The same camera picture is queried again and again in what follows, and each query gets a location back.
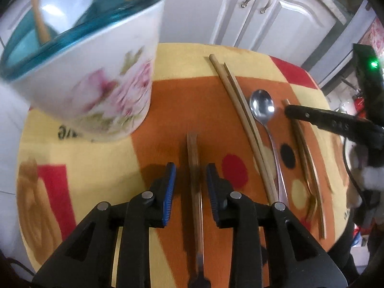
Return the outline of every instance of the tablecloth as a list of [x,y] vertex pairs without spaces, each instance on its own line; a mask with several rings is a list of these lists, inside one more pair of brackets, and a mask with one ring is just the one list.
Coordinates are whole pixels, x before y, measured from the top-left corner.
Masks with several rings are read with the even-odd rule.
[[[255,202],[267,203],[252,150],[239,117],[208,56],[226,62],[246,98],[267,90],[276,112],[268,126],[280,151],[291,211],[304,221],[308,193],[298,149],[282,100],[329,109],[314,80],[303,69],[237,48],[201,44],[160,44],[149,113],[129,137],[110,143],[89,142],[37,109],[30,110],[18,155],[17,203],[24,244],[36,270],[99,202],[119,204],[161,177],[167,162],[177,176],[170,221],[150,229],[153,287],[186,287],[194,274],[194,236],[186,134],[198,135],[200,163],[214,162],[221,177]],[[303,124],[324,200],[327,238],[319,239],[319,213],[307,224],[328,250],[345,228],[348,176],[337,135]],[[265,129],[258,125],[275,169]],[[205,275],[212,287],[227,287],[232,231],[219,230],[203,184]]]

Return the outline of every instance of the black dot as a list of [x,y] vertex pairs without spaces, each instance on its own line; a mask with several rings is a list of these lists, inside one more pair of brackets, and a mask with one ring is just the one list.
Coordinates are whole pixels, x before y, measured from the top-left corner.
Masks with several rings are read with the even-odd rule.
[[280,155],[282,156],[285,166],[288,169],[294,169],[294,167],[296,166],[296,159],[294,157],[294,153],[291,146],[289,146],[288,144],[283,144],[280,147]]

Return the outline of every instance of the metal spoon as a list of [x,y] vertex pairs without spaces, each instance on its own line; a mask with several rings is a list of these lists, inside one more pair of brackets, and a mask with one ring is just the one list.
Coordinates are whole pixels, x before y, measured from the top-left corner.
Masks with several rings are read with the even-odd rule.
[[273,104],[272,97],[265,90],[257,90],[252,93],[249,99],[249,107],[251,108],[253,117],[265,127],[266,132],[268,133],[269,140],[272,144],[273,156],[275,157],[279,201],[283,202],[286,206],[289,206],[287,190],[285,189],[282,169],[279,162],[279,155],[275,142],[273,141],[271,133],[267,127],[268,121],[275,113],[275,106]]

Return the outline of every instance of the colorful tablecloth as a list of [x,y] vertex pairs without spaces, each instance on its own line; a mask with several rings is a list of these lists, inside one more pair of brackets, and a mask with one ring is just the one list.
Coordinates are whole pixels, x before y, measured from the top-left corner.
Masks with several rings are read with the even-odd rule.
[[[231,100],[208,56],[226,62],[248,98],[267,90],[276,113],[269,128],[280,149],[291,211],[304,220],[308,194],[298,150],[281,101],[329,109],[306,71],[267,55],[201,44],[160,44],[152,101],[143,124],[130,137],[91,143],[39,110],[29,112],[20,142],[17,203],[28,256],[37,270],[99,202],[119,204],[161,177],[167,162],[177,166],[172,213],[165,229],[150,230],[153,287],[186,287],[194,275],[194,236],[186,134],[198,134],[200,162],[216,163],[219,175],[255,202],[267,203],[252,150]],[[346,225],[346,175],[340,138],[303,124],[319,174],[328,250]],[[264,128],[258,125],[273,165]],[[232,231],[219,230],[203,185],[205,274],[212,287],[227,287]],[[307,225],[319,239],[319,213]]]

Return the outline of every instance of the silver rivet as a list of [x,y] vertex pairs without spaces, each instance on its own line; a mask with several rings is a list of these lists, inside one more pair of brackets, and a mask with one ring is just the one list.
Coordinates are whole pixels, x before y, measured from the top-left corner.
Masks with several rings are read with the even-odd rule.
[[97,209],[100,210],[100,211],[107,210],[108,207],[109,207],[109,205],[105,201],[99,202],[99,204],[97,205]]
[[241,193],[239,192],[231,192],[231,194],[229,194],[233,199],[240,199],[241,198]]
[[275,203],[275,208],[277,210],[284,211],[285,210],[285,204],[283,204],[282,202],[277,202],[277,203]]
[[153,192],[151,192],[150,190],[147,190],[141,194],[141,197],[144,199],[150,199],[153,197]]

